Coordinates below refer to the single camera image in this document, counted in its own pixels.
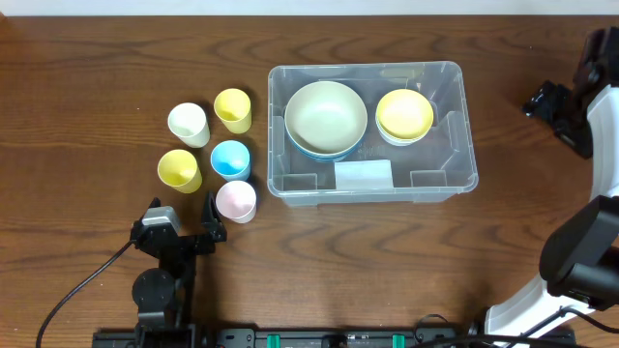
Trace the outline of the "yellow cup far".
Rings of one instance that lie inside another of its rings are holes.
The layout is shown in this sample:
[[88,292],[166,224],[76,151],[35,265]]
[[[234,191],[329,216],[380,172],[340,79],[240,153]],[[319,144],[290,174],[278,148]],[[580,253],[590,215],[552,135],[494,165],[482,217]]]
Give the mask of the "yellow cup far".
[[214,110],[232,133],[245,133],[251,127],[251,99],[240,89],[229,88],[221,91],[215,98]]

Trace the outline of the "light blue plastic cup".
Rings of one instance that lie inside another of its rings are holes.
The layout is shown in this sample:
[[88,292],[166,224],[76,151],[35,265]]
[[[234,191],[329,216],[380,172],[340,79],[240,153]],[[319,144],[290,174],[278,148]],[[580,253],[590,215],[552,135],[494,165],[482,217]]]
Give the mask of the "light blue plastic cup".
[[212,151],[211,166],[226,181],[246,181],[251,175],[251,154],[236,140],[219,143]]

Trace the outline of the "yellow small bowl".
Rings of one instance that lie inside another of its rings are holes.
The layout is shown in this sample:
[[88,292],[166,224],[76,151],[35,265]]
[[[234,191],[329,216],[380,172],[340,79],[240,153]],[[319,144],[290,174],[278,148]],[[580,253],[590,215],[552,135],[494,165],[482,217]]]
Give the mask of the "yellow small bowl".
[[400,142],[412,142],[424,137],[434,122],[430,101],[419,92],[397,89],[379,101],[375,119],[378,127]]

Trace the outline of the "white small bowl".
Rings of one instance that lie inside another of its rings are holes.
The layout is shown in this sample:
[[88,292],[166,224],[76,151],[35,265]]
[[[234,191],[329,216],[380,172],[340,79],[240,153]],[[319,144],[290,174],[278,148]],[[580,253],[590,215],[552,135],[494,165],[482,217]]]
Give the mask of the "white small bowl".
[[381,137],[389,144],[394,145],[394,146],[398,146],[398,147],[404,147],[404,146],[409,146],[419,140],[421,140],[425,135],[422,134],[419,137],[413,138],[413,139],[399,139],[396,138],[390,134],[388,134],[383,128],[378,127],[379,133],[381,135]]

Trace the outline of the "white plastic cup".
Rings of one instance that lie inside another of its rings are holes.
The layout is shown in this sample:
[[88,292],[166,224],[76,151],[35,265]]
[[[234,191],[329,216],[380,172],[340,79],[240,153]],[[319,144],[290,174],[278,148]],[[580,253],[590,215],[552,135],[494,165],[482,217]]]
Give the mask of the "white plastic cup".
[[192,148],[202,148],[210,140],[206,112],[197,104],[184,102],[176,105],[168,114],[169,130]]

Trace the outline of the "dark teal large bowl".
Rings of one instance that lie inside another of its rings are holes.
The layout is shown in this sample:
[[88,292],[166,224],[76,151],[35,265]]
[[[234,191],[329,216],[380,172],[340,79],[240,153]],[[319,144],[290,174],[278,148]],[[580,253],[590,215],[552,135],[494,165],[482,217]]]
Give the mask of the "dark teal large bowl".
[[336,162],[340,160],[344,160],[346,157],[352,155],[363,143],[365,137],[362,137],[359,141],[357,141],[351,148],[346,150],[345,152],[335,154],[335,155],[317,155],[309,150],[305,150],[302,146],[300,146],[294,139],[286,134],[286,139],[290,141],[292,146],[294,146],[300,153],[304,156],[311,158],[313,160],[317,160],[320,162]]

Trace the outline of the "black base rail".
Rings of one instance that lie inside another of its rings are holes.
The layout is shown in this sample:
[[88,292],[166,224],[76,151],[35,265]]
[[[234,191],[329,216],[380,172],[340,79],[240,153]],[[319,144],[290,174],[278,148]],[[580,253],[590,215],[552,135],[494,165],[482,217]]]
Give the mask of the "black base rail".
[[404,331],[261,331],[233,328],[211,332],[196,325],[181,328],[136,327],[102,329],[93,334],[92,348],[398,348],[433,342],[436,347],[512,347],[512,342],[473,342],[447,324]]

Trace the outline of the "yellow cup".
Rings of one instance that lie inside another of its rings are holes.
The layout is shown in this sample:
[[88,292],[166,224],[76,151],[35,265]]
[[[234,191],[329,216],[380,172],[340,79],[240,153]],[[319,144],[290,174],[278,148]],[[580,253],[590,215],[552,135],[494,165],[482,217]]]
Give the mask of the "yellow cup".
[[157,172],[167,186],[182,193],[199,190],[202,176],[196,158],[186,150],[171,150],[159,160]]
[[215,98],[214,110],[232,133],[245,133],[251,127],[251,99],[240,89],[229,88],[221,91]]

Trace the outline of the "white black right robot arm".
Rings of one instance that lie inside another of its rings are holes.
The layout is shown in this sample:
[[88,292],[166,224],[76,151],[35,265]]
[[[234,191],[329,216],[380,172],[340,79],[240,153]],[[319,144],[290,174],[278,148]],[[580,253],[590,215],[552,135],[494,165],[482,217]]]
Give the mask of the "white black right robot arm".
[[545,81],[522,111],[593,161],[590,201],[546,240],[538,274],[471,326],[469,347],[574,346],[562,324],[618,303],[617,27],[587,37],[573,83]]

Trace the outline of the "white label sticker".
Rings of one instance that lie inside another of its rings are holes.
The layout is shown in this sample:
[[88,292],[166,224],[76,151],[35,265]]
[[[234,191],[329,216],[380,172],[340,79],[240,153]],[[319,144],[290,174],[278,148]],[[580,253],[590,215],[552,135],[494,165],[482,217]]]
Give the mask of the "white label sticker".
[[388,159],[335,163],[336,189],[392,189],[392,165]]

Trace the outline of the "pink plastic cup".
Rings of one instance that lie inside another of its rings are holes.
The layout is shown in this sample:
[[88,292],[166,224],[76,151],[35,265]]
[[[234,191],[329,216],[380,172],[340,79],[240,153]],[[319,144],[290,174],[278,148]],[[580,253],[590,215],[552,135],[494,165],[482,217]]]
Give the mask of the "pink plastic cup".
[[217,193],[216,207],[225,218],[236,223],[248,223],[256,214],[256,191],[245,181],[228,182]]

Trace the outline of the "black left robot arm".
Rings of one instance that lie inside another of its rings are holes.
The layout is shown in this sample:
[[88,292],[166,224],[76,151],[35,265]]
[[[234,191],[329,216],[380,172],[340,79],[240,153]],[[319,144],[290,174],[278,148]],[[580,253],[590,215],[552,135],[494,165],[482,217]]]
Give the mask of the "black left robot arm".
[[216,244],[227,239],[212,193],[206,195],[200,225],[203,233],[181,236],[179,217],[159,198],[133,223],[130,241],[134,247],[159,261],[157,268],[143,272],[133,284],[139,327],[176,329],[189,322],[196,258],[214,253]]

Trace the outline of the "clear plastic storage bin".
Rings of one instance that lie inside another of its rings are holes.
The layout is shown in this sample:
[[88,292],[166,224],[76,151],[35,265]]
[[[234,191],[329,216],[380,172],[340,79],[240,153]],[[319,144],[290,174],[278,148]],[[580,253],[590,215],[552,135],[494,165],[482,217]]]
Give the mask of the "clear plastic storage bin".
[[[335,163],[304,156],[289,140],[284,110],[302,87],[335,81],[353,89],[368,111],[362,145],[340,161],[389,160],[394,187],[336,189]],[[387,143],[375,120],[379,100],[396,89],[421,93],[434,122],[419,141],[404,147]],[[463,73],[450,61],[277,66],[268,75],[269,191],[290,207],[335,203],[442,202],[473,190],[479,182]]]

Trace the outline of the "yellow cup near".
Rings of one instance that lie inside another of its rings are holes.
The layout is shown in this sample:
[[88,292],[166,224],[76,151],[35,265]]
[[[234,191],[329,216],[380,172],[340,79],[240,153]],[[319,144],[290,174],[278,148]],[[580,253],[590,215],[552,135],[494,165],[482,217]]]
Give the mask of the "yellow cup near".
[[157,172],[167,186],[182,193],[199,190],[202,176],[196,158],[186,150],[171,150],[159,160]]

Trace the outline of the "beige large bowl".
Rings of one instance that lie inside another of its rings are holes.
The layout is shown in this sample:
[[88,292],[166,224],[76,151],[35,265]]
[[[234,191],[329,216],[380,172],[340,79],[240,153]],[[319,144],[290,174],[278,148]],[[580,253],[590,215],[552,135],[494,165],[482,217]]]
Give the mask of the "beige large bowl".
[[335,155],[364,137],[368,111],[350,87],[335,81],[317,81],[290,98],[284,124],[287,133],[305,150]]

